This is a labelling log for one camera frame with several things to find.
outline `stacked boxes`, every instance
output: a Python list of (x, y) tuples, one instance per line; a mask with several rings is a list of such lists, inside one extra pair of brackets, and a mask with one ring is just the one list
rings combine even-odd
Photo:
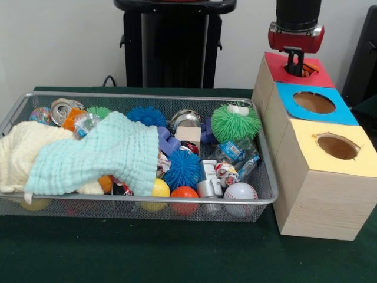
[(283, 235), (353, 240), (377, 203), (377, 153), (323, 65), (288, 74), (287, 57), (266, 53), (252, 100), (262, 117)]

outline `yellow fabric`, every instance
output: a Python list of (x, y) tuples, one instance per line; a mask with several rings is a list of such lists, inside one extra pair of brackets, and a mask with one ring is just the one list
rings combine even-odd
[[(0, 139), (0, 192), (23, 191), (38, 152), (46, 144), (62, 139), (74, 139), (74, 134), (35, 121), (14, 126), (9, 134)], [(85, 184), (77, 192), (103, 194), (97, 181)]]

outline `black stand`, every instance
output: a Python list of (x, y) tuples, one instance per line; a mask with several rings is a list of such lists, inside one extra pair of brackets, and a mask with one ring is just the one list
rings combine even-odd
[(377, 94), (377, 5), (369, 8), (342, 96), (355, 107)]
[(233, 11), (236, 0), (114, 4), (125, 11), (120, 45), (125, 45), (127, 86), (213, 88), (219, 14)]

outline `wire basket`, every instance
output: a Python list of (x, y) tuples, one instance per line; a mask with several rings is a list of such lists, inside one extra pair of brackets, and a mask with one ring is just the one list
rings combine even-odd
[[(33, 92), (19, 98), (5, 120), (0, 124), (0, 134), (5, 136), (12, 127), (28, 121), (30, 113), (43, 106), (50, 106), (58, 98), (78, 100), (83, 105), (104, 106), (112, 111), (128, 113), (137, 106), (153, 106), (166, 117), (187, 108), (200, 113), (203, 120), (211, 117), (213, 111), (224, 103), (242, 102), (253, 107), (250, 100), (243, 98), (170, 97), (128, 94), (96, 93), (50, 93)], [(192, 221), (255, 222), (268, 204), (277, 199), (277, 183), (272, 168), (266, 138), (260, 130), (255, 142), (262, 162), (248, 181), (258, 194), (252, 199), (185, 199), (155, 198), (145, 196), (79, 195), (33, 196), (35, 206), (28, 208), (23, 193), (0, 193), (0, 214), (30, 216), (73, 216), (97, 218), (130, 219), (179, 219)], [(201, 158), (207, 158), (213, 151), (209, 145), (201, 145)]]

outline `green table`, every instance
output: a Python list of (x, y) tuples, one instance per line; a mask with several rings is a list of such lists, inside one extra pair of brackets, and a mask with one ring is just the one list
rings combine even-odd
[[(223, 97), (251, 93), (36, 90)], [(0, 227), (1, 282), (377, 281), (376, 210), (354, 242), (280, 236), (271, 206), (254, 224), (3, 216)]]

